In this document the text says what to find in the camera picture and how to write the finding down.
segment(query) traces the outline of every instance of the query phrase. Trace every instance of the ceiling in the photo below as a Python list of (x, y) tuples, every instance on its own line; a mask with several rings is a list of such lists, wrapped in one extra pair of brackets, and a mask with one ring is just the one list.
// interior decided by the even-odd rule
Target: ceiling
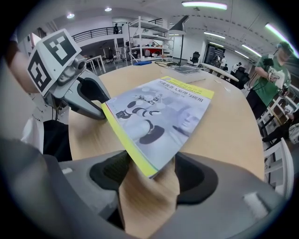
[[(187, 33), (201, 34), (207, 31), (224, 36), (226, 39), (205, 35), (208, 41), (224, 45), (230, 50), (237, 50), (247, 55), (252, 62), (258, 61), (259, 57), (242, 47), (242, 44), (262, 55), (274, 53), (275, 46), (280, 41), (265, 28), (266, 23), (270, 22), (290, 39), (286, 30), (282, 28), (279, 16), (267, 12), (268, 8), (260, 5), (260, 1), (212, 1), (227, 4), (227, 10), (184, 7), (181, 4), (182, 0), (53, 0), (44, 4), (44, 12), (41, 12), (41, 7), (38, 11), (42, 14), (40, 18), (46, 21), (54, 20), (57, 25), (69, 21), (65, 17), (69, 12), (75, 13), (76, 21), (110, 14), (112, 17), (141, 15), (144, 19), (164, 18), (176, 23), (182, 16), (189, 15), (190, 19), (185, 24)], [(111, 7), (112, 11), (105, 12), (106, 7)], [(32, 24), (37, 24), (36, 22), (36, 18), (33, 18)]]

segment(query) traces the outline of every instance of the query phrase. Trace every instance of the man in green shirt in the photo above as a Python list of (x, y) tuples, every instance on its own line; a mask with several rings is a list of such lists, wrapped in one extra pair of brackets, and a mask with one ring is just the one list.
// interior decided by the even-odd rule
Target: man in green shirt
[(291, 76), (285, 62), (293, 53), (287, 42), (278, 45), (278, 54), (264, 55), (256, 65), (256, 73), (260, 78), (255, 82), (247, 96), (247, 101), (256, 119), (260, 118), (268, 105), (280, 89), (287, 89), (291, 83)]

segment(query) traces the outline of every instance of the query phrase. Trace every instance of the blue object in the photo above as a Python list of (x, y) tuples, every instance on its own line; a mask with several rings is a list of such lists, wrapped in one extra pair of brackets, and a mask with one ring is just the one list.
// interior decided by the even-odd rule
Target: blue object
[(136, 62), (133, 65), (147, 65), (147, 64), (151, 64), (151, 61)]

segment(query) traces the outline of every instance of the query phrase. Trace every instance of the lamp shade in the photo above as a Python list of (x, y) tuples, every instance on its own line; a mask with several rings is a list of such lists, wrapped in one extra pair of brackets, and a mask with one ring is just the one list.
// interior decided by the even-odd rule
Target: lamp shade
[(177, 22), (169, 31), (169, 34), (180, 34), (185, 35), (185, 26), (184, 23), (189, 19), (189, 16), (184, 16), (181, 20)]

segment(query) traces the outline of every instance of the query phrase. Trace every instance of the book cover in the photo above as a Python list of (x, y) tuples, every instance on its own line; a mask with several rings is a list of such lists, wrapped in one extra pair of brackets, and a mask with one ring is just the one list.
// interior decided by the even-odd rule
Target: book cover
[(108, 100), (102, 109), (128, 154), (151, 178), (188, 140), (213, 94), (162, 77)]

